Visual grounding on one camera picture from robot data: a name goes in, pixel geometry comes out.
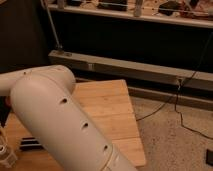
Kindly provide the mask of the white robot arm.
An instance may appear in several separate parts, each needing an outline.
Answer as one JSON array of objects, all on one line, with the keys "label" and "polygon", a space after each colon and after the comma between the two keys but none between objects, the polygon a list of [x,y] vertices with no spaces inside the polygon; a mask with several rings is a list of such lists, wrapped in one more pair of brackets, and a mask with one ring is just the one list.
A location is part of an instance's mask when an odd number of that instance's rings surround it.
[{"label": "white robot arm", "polygon": [[137,171],[77,103],[74,88],[62,65],[0,74],[0,96],[65,171]]}]

